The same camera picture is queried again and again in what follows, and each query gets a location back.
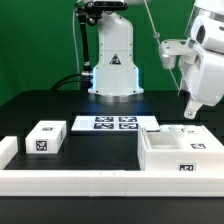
white cardboard box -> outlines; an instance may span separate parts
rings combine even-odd
[[[57,153],[66,136],[66,121],[40,121],[26,137],[26,153]]]

open white box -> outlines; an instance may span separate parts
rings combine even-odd
[[[224,146],[205,126],[140,127],[138,158],[146,171],[224,171]]]

warning label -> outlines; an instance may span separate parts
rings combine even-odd
[[[117,56],[117,54],[114,55],[110,64],[111,65],[121,65],[121,61],[120,61],[119,57]]]

cable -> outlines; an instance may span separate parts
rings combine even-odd
[[[144,0],[144,3],[145,3],[146,11],[147,11],[148,16],[149,16],[149,20],[150,20],[151,25],[152,25],[152,29],[153,29],[153,33],[154,33],[153,36],[154,36],[154,38],[157,40],[158,46],[160,46],[160,45],[161,45],[160,40],[159,40],[159,38],[160,38],[160,34],[156,31],[156,28],[155,28],[155,25],[154,25],[154,22],[153,22],[153,19],[152,19],[152,15],[151,15],[151,12],[150,12],[150,10],[149,10],[149,6],[148,6],[148,4],[147,4],[147,0]],[[174,81],[174,84],[176,85],[178,91],[180,91],[180,88],[179,88],[179,86],[178,86],[178,84],[177,84],[177,81],[176,81],[176,79],[175,79],[175,77],[174,77],[174,75],[173,75],[173,71],[172,71],[171,69],[169,69],[169,72],[170,72],[170,75],[171,75],[171,77],[172,77],[172,79],[173,79],[173,81]]]
[[[66,84],[69,84],[69,83],[74,83],[74,82],[81,82],[81,81],[79,81],[79,80],[73,80],[73,81],[62,82],[62,83],[60,83],[59,85],[57,85],[55,88],[53,88],[51,90],[57,90],[57,89],[59,89],[59,87],[61,87],[63,85],[66,85]]]
[[[73,33],[73,40],[75,45],[75,55],[76,55],[76,66],[77,66],[77,72],[80,73],[80,65],[79,65],[79,52],[78,52],[78,46],[77,46],[77,39],[76,39],[76,28],[75,28],[75,9],[73,10],[72,15],[72,33]]]
[[[57,89],[58,86],[60,86],[61,83],[65,82],[68,79],[74,78],[74,77],[81,77],[81,74],[72,74],[72,75],[68,75],[62,79],[60,79],[58,82],[56,82],[50,90],[55,90]]]
[[[57,89],[59,89],[61,86],[63,86],[63,85],[66,85],[66,84],[70,84],[70,83],[75,83],[75,82],[78,82],[78,83],[81,83],[81,82],[88,82],[89,81],[89,79],[86,79],[86,80],[72,80],[72,81],[65,81],[65,82],[62,82],[62,83],[60,83],[59,85],[57,85],[54,89],[52,89],[52,90],[57,90]]]
[[[156,38],[158,45],[160,45],[160,40],[159,40],[160,34],[156,31],[156,28],[155,28],[155,25],[154,25],[154,22],[153,22],[153,19],[152,19],[152,15],[151,15],[151,12],[149,10],[149,6],[147,4],[147,0],[144,0],[144,3],[145,3],[146,11],[147,11],[148,16],[149,16],[149,20],[150,20],[151,25],[152,25],[152,29],[153,29],[153,32],[154,32],[154,37]]]

black cable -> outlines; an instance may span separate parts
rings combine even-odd
[[[64,81],[68,80],[68,79],[71,79],[71,78],[74,78],[74,77],[81,77],[82,75],[81,74],[72,74],[72,75],[68,75],[62,79],[60,79],[58,82],[56,82],[50,90],[55,90],[55,89],[58,89],[58,85],[60,86],[61,83],[63,83]]]
[[[86,79],[86,80],[72,80],[72,81],[65,81],[65,82],[62,82],[62,83],[60,83],[60,84],[58,84],[54,89],[51,89],[51,90],[57,90],[57,89],[59,89],[61,86],[63,86],[63,85],[66,85],[66,84],[69,84],[69,83],[74,83],[74,82],[83,82],[83,81],[85,81],[85,82],[87,82],[87,81],[89,81],[90,79]]]

